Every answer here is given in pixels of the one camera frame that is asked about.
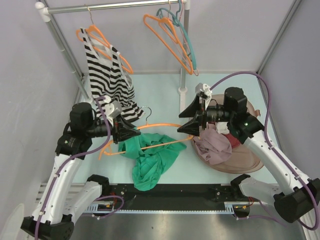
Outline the orange hanger front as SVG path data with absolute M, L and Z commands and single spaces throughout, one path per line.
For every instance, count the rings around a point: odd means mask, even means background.
M 162 123 L 148 123 L 148 118 L 152 115 L 152 109 L 148 106 L 142 106 L 142 108 L 147 108 L 150 111 L 150 114 L 145 118 L 145 125 L 141 125 L 138 126 L 137 129 L 138 130 L 142 130 L 142 129 L 148 129 L 148 128 L 154 128 L 154 127 L 174 127 L 174 128 L 179 128 L 181 127 L 180 124 L 177 123 L 166 123 L 166 122 L 162 122 Z M 187 138 L 184 139 L 180 139 L 180 140 L 174 140 L 174 141 L 169 141 L 169 142 L 165 142 L 165 143 L 160 143 L 160 144 L 155 144 L 155 145 L 150 145 L 150 146 L 145 146 L 145 147 L 141 147 L 141 150 L 146 150 L 146 149 L 152 149 L 152 148 L 156 148 L 156 147 L 161 147 L 161 146 L 166 146 L 166 145 L 172 145 L 172 144 L 176 144 L 176 143 L 181 143 L 181 142 L 186 142 L 186 141 L 190 141 L 193 138 L 192 135 L 188 135 Z M 112 152 L 111 149 L 111 144 L 113 143 L 113 141 L 108 142 L 103 148 L 102 150 L 99 152 L 99 156 L 98 156 L 98 160 L 100 161 L 103 155 L 107 155 L 107 156 L 114 156 L 114 155 L 120 155 L 120 154 L 124 154 L 125 151 L 118 151 L 116 153 Z

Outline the green tank top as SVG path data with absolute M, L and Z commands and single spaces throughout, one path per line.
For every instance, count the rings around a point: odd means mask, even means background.
M 142 192 L 153 189 L 176 161 L 179 154 L 187 148 L 182 142 L 168 144 L 174 139 L 158 133 L 142 133 L 119 143 L 122 156 L 135 160 L 132 169 L 134 187 Z

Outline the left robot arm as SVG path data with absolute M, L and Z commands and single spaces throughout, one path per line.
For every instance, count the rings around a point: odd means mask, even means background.
M 68 240 L 80 216 L 95 201 L 122 200 L 111 193 L 107 177 L 93 174 L 82 189 L 67 201 L 74 177 L 89 154 L 102 149 L 90 149 L 93 138 L 105 137 L 114 143 L 137 137 L 141 133 L 136 126 L 121 115 L 121 106 L 114 101 L 107 104 L 102 119 L 88 102 L 75 104 L 55 149 L 54 164 L 44 192 L 31 216 L 26 216 L 21 229 L 36 240 Z

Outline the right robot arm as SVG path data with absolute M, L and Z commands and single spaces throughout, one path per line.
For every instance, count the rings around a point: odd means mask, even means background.
M 245 197 L 272 205 L 286 222 L 294 223 L 320 202 L 320 180 L 301 172 L 288 157 L 267 139 L 267 129 L 248 112 L 247 97 L 239 87 L 225 90 L 223 103 L 211 105 L 212 91 L 201 85 L 193 102 L 179 114 L 189 122 L 177 132 L 199 136 L 208 123 L 225 122 L 232 136 L 254 153 L 276 180 L 276 184 L 258 181 L 242 174 L 231 181 L 230 194 L 242 201 Z

